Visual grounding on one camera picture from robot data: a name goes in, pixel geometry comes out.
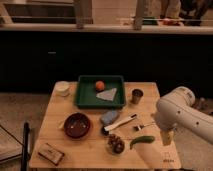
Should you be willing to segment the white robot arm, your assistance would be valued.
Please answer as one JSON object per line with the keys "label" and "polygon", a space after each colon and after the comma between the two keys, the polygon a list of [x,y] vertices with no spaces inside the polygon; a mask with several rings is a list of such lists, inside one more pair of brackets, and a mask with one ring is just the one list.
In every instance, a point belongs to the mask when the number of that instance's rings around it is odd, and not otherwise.
{"label": "white robot arm", "polygon": [[163,131],[182,125],[213,145],[213,117],[194,109],[194,103],[194,93],[179,86],[157,100],[155,122]]}

